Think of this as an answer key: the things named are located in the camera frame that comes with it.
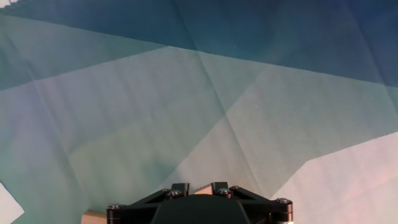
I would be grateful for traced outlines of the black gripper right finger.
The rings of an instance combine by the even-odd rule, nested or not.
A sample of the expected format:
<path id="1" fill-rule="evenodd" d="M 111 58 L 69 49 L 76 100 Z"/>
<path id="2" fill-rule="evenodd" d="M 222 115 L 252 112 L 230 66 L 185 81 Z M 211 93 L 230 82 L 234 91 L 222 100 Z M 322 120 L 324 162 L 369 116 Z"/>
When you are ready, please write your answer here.
<path id="1" fill-rule="evenodd" d="M 294 223 L 293 202 L 287 198 L 270 200 L 237 185 L 229 187 L 227 182 L 213 182 L 212 193 L 239 202 L 255 223 Z"/>

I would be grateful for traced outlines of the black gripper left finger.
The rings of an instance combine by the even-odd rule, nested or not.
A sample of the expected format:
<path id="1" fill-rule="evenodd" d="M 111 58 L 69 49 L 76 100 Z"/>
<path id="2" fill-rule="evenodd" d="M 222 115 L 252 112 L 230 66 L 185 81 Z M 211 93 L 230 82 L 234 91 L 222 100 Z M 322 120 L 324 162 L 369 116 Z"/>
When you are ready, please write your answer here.
<path id="1" fill-rule="evenodd" d="M 188 196 L 189 183 L 172 184 L 130 205 L 114 204 L 106 209 L 107 224 L 150 224 L 157 209 L 165 202 Z"/>

